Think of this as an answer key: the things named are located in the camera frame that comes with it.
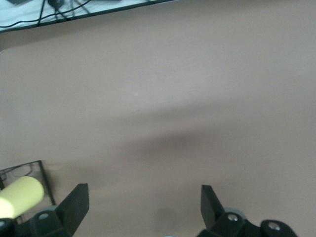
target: table surface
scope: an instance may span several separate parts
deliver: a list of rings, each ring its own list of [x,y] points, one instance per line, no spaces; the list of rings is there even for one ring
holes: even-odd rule
[[[76,237],[194,237],[202,184],[316,233],[316,1],[182,0],[0,34],[0,169],[44,160]]]

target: metal screw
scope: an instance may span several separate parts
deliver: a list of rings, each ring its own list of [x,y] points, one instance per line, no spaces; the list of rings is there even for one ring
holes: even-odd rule
[[[39,215],[39,220],[46,219],[47,217],[48,217],[48,214],[47,213],[43,213],[43,214]]]
[[[234,214],[229,214],[229,215],[228,215],[228,219],[229,219],[230,221],[237,221],[237,220],[238,220],[238,217],[237,217],[236,215],[234,215]]]
[[[268,223],[268,226],[272,229],[272,230],[276,230],[276,231],[279,231],[281,230],[280,226],[275,223],[275,222],[269,222]]]

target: yellow sponge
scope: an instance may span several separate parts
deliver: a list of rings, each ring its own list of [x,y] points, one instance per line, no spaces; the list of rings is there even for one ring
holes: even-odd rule
[[[0,192],[0,218],[14,219],[44,197],[44,188],[35,178],[24,176]]]

